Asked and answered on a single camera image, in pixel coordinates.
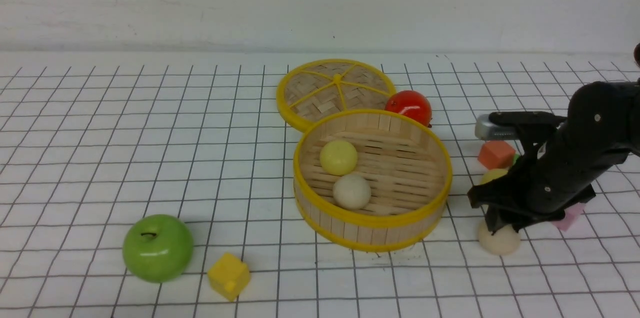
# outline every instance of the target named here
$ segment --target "pink cube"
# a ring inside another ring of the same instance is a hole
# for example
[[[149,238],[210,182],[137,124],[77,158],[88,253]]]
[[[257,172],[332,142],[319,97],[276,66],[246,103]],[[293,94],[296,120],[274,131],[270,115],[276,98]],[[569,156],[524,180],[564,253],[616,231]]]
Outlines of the pink cube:
[[[554,226],[562,231],[567,231],[578,220],[578,217],[585,211],[584,203],[576,203],[564,210],[564,219],[561,221],[551,222]]]

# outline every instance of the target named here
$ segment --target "table surface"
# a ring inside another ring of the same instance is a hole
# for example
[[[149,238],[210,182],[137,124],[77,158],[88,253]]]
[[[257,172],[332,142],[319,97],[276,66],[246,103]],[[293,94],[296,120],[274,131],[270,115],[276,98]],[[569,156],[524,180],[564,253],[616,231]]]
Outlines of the table surface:
[[[445,216],[423,242],[353,252],[302,220],[292,193],[301,134],[275,86],[321,54],[0,53],[0,316],[4,318],[638,317],[640,160],[594,182],[567,232],[525,229],[507,257],[478,245],[466,192],[485,168],[475,118],[563,115],[592,81],[640,77],[629,56],[349,55],[425,94],[452,157]],[[186,272],[126,272],[130,226],[166,213],[195,241]],[[237,302],[204,272],[224,252],[252,271]]]

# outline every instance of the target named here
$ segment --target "woven bamboo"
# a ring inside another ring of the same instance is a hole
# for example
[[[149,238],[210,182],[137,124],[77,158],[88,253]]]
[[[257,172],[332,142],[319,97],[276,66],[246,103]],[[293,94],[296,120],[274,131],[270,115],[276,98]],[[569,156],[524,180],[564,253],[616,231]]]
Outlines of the woven bamboo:
[[[353,172],[371,186],[370,202],[358,211],[335,204],[339,177],[320,166],[320,150],[336,139],[355,146]],[[294,194],[307,223],[330,241],[368,252],[397,250],[427,236],[442,216],[452,177],[449,155],[429,129],[377,109],[318,121],[294,154]]]
[[[396,92],[374,67],[349,59],[325,59],[295,68],[280,82],[278,109],[301,132],[327,116],[351,109],[384,109]]]

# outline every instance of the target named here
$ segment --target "red tomato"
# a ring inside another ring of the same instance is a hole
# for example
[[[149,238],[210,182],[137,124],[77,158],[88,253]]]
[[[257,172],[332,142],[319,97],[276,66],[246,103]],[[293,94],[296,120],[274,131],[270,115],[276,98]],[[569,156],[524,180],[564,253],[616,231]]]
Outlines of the red tomato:
[[[399,113],[431,127],[432,105],[421,93],[417,91],[400,91],[389,98],[384,109]]]

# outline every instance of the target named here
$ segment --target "yellow cube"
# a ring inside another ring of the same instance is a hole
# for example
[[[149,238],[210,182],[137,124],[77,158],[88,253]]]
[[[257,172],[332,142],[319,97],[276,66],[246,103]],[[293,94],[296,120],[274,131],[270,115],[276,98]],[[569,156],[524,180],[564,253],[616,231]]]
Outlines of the yellow cube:
[[[211,288],[229,302],[233,302],[240,295],[251,279],[247,264],[229,252],[220,257],[206,276]]]

